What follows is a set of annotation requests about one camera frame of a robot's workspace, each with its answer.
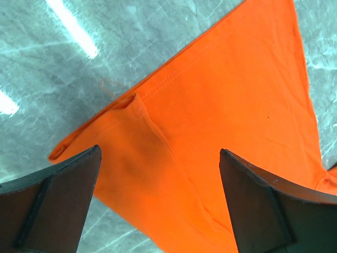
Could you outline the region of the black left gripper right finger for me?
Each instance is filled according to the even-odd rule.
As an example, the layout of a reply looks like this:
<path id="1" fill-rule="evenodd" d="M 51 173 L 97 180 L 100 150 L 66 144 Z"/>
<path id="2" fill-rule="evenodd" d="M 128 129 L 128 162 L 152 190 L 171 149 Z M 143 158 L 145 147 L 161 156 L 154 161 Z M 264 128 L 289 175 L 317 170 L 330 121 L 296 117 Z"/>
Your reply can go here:
<path id="1" fill-rule="evenodd" d="M 239 252 L 336 252 L 336 196 L 261 169 L 230 150 L 220 173 Z"/>

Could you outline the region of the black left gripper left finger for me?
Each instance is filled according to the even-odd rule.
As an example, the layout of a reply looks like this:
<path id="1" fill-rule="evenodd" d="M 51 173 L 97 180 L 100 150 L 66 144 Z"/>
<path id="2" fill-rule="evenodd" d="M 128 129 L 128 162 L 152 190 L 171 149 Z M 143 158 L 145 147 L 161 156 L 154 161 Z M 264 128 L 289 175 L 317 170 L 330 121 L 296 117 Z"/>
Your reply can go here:
<path id="1" fill-rule="evenodd" d="M 95 145 L 1 183 L 1 252 L 76 252 L 101 159 Z"/>

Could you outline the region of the orange t shirt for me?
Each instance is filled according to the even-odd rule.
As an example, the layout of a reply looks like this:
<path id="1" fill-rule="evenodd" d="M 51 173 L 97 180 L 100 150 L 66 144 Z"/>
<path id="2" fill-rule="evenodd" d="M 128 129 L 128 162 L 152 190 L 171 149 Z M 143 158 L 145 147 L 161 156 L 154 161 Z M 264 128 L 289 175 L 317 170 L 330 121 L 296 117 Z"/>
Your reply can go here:
<path id="1" fill-rule="evenodd" d="M 293 1 L 244 1 L 62 140 L 51 163 L 99 145 L 94 190 L 164 252 L 237 252 L 220 150 L 336 194 Z"/>

